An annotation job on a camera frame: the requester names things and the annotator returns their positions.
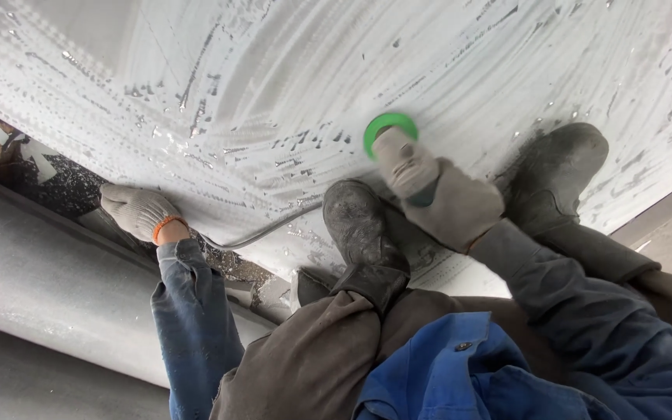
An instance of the glove with orange cuff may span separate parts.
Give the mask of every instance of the glove with orange cuff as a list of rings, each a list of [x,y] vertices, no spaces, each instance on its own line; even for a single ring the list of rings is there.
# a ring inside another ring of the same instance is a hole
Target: glove with orange cuff
[[[152,191],[103,184],[100,205],[118,226],[137,239],[157,244],[160,229],[171,221],[188,227],[178,210],[162,195]]]

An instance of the worker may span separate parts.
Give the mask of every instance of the worker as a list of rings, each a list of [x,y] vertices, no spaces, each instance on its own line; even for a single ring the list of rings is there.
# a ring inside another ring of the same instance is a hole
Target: worker
[[[245,353],[222,277],[179,212],[103,186],[119,226],[158,245],[152,310],[171,417],[672,419],[672,275],[576,213],[607,153],[597,129],[571,124],[528,148],[506,211],[494,186],[446,159],[434,203],[402,204],[506,281],[511,300],[407,289],[378,196],[336,182],[323,219],[346,272]]]

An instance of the gray work pants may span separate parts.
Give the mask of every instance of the gray work pants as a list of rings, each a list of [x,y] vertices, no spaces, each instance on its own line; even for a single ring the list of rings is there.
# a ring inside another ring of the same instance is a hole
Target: gray work pants
[[[628,284],[672,324],[672,274],[648,271]],[[369,371],[419,329],[449,313],[480,311],[492,312],[492,321],[518,345],[533,374],[564,381],[562,361],[527,325],[515,301],[407,291],[381,325],[367,299],[341,291],[304,306],[251,343],[240,367],[222,378],[211,418],[348,419]]]

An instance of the metal surface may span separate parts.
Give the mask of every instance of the metal surface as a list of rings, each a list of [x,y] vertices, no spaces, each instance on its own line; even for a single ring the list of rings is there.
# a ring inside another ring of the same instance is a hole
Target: metal surface
[[[0,332],[0,420],[165,420],[167,389]]]
[[[672,2],[0,0],[0,117],[222,244],[374,172],[359,139],[390,111],[496,182],[526,140],[594,124],[611,153],[583,223],[610,233],[672,191]],[[316,212],[240,254],[343,270]],[[506,291],[459,255],[408,258],[423,286]]]
[[[158,268],[0,186],[0,330],[167,387]],[[234,309],[244,345],[274,328]]]

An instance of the white painted metal surface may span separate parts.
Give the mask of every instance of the white painted metal surface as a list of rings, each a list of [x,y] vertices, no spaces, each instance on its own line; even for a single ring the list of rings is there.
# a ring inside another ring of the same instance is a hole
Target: white painted metal surface
[[[385,110],[489,179],[538,130],[595,124],[583,221],[610,232],[672,191],[672,2],[0,0],[0,117],[222,243],[374,171],[360,136]],[[506,294],[415,248],[425,287]],[[284,278],[342,265],[320,214],[240,253]]]

